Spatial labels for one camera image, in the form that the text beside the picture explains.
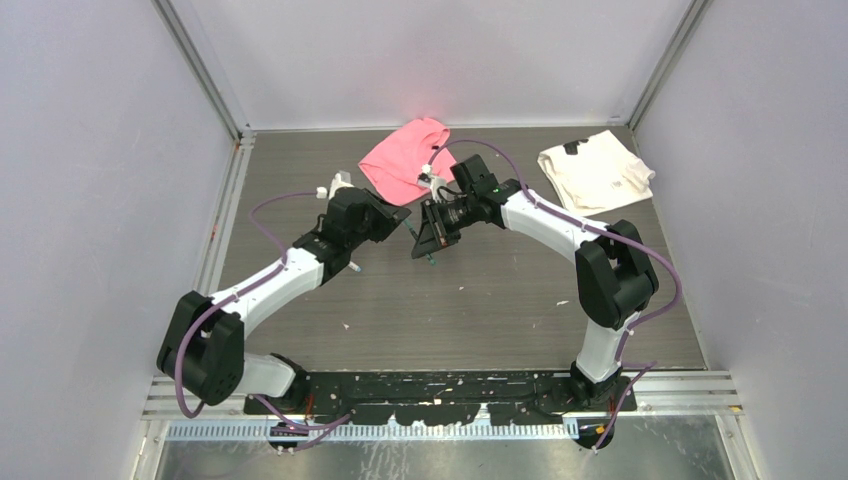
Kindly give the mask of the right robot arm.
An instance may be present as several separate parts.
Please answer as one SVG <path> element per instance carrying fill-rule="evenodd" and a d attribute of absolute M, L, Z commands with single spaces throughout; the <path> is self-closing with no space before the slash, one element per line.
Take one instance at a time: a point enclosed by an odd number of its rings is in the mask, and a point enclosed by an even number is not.
<path fill-rule="evenodd" d="M 486 223 L 524 234 L 572 261 L 588 324 L 566 387 L 580 407 L 600 407 L 621 374 L 619 344 L 625 329 L 659 287 L 638 230 L 626 221 L 607 225 L 571 217 L 517 179 L 498 181 L 478 155 L 454 164 L 451 172 L 459 192 L 446 200 L 441 196 L 445 179 L 429 164 L 421 168 L 417 183 L 431 196 L 421 204 L 412 258 L 453 246 L 462 229 Z"/>

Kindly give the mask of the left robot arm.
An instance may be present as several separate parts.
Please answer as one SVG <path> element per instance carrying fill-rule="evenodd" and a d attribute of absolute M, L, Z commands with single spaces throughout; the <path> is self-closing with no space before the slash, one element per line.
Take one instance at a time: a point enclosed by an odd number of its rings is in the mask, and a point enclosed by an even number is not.
<path fill-rule="evenodd" d="M 186 417 L 200 412 L 189 408 L 188 394 L 200 407 L 249 394 L 269 397 L 284 413 L 300 410 L 307 387 L 296 379 L 296 364 L 276 354 L 249 354 L 246 339 L 292 300 L 348 268 L 358 247 L 386 240 L 411 214 L 368 189 L 347 184 L 318 187 L 307 195 L 325 201 L 326 210 L 291 247 L 271 239 L 278 259 L 228 289 L 212 295 L 190 291 L 178 300 L 156 366 L 174 381 L 177 404 Z"/>

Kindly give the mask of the green gel pen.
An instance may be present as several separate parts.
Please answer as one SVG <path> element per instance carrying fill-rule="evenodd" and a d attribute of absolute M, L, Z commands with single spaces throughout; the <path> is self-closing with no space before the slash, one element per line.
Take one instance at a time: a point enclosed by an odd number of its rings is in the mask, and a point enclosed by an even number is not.
<path fill-rule="evenodd" d="M 413 239 L 414 239 L 414 240 L 415 240 L 415 242 L 417 243 L 417 241 L 418 241 L 418 239 L 419 239 L 419 235 L 418 235 L 418 233 L 417 233 L 417 230 L 416 230 L 416 229 L 415 229 L 415 227 L 413 226 L 413 224 L 412 224 L 412 223 L 411 223 L 408 219 L 405 219 L 405 220 L 403 221 L 403 224 L 407 227 L 407 229 L 408 229 L 408 230 L 409 230 L 409 232 L 410 232 L 410 235 L 413 237 Z M 432 256 L 431 254 L 425 254 L 425 257 L 424 257 L 424 258 L 425 258 L 425 259 L 429 262 L 429 264 L 430 264 L 431 266 L 436 266 L 437 262 L 436 262 L 436 260 L 433 258 L 433 256 Z"/>

